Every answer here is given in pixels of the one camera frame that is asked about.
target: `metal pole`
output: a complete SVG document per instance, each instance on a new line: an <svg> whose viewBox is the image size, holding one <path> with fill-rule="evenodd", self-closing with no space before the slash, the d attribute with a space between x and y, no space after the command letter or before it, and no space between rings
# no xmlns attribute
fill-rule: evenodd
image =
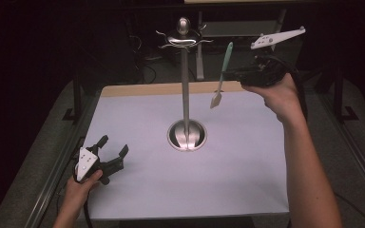
<svg viewBox="0 0 365 228"><path fill-rule="evenodd" d="M182 56L182 108L183 108L183 126L188 145L189 140L189 78L188 78L188 51L181 48Z"/></svg>

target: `dark background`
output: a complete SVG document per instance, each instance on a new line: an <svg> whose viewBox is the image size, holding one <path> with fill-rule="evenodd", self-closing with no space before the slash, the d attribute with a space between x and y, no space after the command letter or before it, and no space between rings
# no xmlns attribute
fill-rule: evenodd
<svg viewBox="0 0 365 228"><path fill-rule="evenodd" d="M85 92L137 83L141 76L135 65L140 56L133 53L127 33L156 48L155 29L169 31L182 15L193 18L194 26L197 21L196 9L175 7L182 1L66 2L0 1L0 203L55 99L75 74L81 76ZM86 3L90 9L106 10L77 10L86 9ZM127 9L157 4L171 7ZM124 9L110 10L117 7ZM277 9L258 4L252 9L231 8L230 13L221 8L204 10L209 20L238 20L250 14L262 19ZM297 29L298 21L308 29L298 68L313 70L334 63L365 97L365 3L289 7L282 30Z"/></svg>

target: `floor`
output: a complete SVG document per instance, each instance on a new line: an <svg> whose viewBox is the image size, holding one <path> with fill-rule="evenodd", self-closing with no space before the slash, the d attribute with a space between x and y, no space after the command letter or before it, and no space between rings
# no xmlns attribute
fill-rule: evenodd
<svg viewBox="0 0 365 228"><path fill-rule="evenodd" d="M288 61L296 60L297 53L293 47L297 46L297 41L290 42L278 48L276 54L284 52L290 56ZM194 53L189 55L191 81L196 73L194 57ZM205 81L219 79L222 58L222 52L204 54ZM249 59L248 51L234 52L230 67L248 65ZM174 66L160 57L148 61L143 72L145 81L153 80L153 84L181 81L179 64ZM331 108L333 91L317 94L313 89L316 81L317 77L305 84L308 124L313 140L337 193L344 227L365 227L365 176L354 154L355 150L360 150L365 159L365 102L357 87L345 81L343 104L355 111L358 120L339 124ZM77 144L83 142L100 95L100 91L95 95L83 95L83 115L78 123L63 121L64 114L73 107L72 87L73 84L67 85L58 97L7 193L0 207L0 227L52 226L57 207L62 203L63 187L71 173L73 161L68 161ZM251 219L255 227L267 228L286 227L289 217L254 215ZM119 221L93 221L93 225L119 227ZM76 226L86 227L86 222L78 220Z"/></svg>

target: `spatula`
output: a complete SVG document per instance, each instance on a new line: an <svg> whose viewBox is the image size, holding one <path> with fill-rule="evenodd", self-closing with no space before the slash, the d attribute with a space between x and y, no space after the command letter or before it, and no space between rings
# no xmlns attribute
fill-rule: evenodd
<svg viewBox="0 0 365 228"><path fill-rule="evenodd" d="M218 91L216 91L215 96L212 98L212 102L210 103L210 108L214 108L219 105L221 102L221 84L223 83L223 72L227 69L230 61L230 55L232 54L233 43L227 46L226 53L224 54L223 66L221 67L221 78L219 79Z"/></svg>

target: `stand base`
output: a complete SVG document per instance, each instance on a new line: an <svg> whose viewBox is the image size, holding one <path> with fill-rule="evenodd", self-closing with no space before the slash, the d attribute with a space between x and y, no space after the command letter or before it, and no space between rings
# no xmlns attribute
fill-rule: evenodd
<svg viewBox="0 0 365 228"><path fill-rule="evenodd" d="M167 132L167 139L173 148L183 152L191 152L201 148L206 142L205 127L194 120L189 120L189 135L185 137L183 120L173 123Z"/></svg>

